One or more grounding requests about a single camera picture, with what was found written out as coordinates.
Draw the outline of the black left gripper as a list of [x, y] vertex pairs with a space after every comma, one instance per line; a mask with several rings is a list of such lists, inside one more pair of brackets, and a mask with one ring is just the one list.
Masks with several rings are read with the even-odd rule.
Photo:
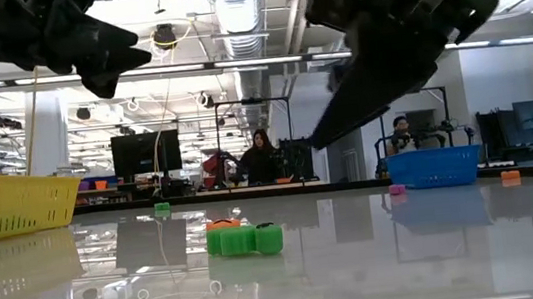
[[131, 48], [134, 32], [89, 16], [94, 2], [0, 0], [0, 62], [27, 71], [76, 69], [87, 90], [113, 98], [119, 76], [146, 65], [152, 54]]

